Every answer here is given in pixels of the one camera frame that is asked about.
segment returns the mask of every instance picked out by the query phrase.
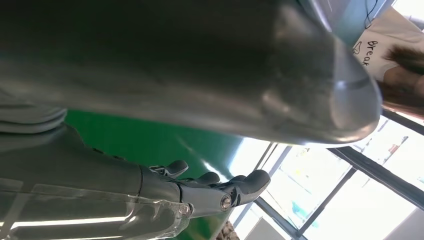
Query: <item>robotic hand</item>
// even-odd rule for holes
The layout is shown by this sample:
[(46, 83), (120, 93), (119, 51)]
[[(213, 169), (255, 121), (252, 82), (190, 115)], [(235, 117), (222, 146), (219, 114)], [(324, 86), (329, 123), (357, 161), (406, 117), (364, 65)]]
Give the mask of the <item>robotic hand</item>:
[(152, 199), (187, 203), (190, 218), (197, 218), (253, 202), (271, 181), (263, 170), (255, 170), (248, 176), (239, 175), (224, 183), (219, 183), (220, 177), (214, 172), (207, 172), (199, 178), (175, 179), (188, 168), (182, 160), (168, 166), (152, 166), (150, 172), (142, 167), (146, 186), (141, 186), (140, 194)]
[(224, 183), (213, 172), (176, 179), (184, 161), (146, 167), (109, 156), (67, 125), (2, 140), (12, 144), (0, 147), (1, 240), (175, 237), (191, 218), (250, 203), (270, 182), (262, 170)]

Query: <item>window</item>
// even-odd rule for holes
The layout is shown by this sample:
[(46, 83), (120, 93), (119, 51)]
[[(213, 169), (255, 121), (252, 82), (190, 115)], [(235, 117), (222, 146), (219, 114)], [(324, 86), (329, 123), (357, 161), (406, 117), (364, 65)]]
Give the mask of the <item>window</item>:
[(386, 117), (377, 130), (353, 149), (424, 190), (424, 136)]
[(308, 240), (383, 240), (416, 207), (361, 172), (355, 173), (309, 227)]
[(240, 239), (266, 219), (281, 240), (383, 240), (424, 209), (424, 126), (385, 116), (371, 136), (350, 147), (270, 143), (256, 165), (271, 175), (270, 185), (230, 218)]
[(326, 149), (293, 147), (261, 197), (299, 229), (349, 169)]

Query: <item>metal cylinder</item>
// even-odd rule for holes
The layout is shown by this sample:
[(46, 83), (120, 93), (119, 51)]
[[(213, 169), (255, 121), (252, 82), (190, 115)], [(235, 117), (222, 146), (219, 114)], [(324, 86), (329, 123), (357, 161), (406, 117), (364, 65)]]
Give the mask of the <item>metal cylinder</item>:
[(1, 3), (0, 89), (32, 102), (290, 144), (346, 145), (380, 97), (291, 0)]

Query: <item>green wall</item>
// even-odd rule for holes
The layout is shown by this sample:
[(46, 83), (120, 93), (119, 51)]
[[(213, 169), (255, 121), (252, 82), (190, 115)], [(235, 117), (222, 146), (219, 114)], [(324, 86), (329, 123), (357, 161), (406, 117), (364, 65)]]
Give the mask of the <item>green wall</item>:
[[(69, 111), (66, 122), (84, 142), (107, 154), (146, 166), (185, 160), (189, 169), (181, 177), (196, 178), (209, 165), (227, 178), (228, 166), (242, 137), (125, 117)], [(208, 240), (220, 230), (227, 214), (192, 219), (177, 239)]]

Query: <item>metal bolt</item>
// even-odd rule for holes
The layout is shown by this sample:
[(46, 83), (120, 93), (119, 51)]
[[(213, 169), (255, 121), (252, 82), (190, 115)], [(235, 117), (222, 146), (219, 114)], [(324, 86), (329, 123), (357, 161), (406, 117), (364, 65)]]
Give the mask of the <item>metal bolt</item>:
[(231, 207), (231, 199), (230, 196), (225, 195), (221, 200), (221, 208), (225, 210), (229, 207)]

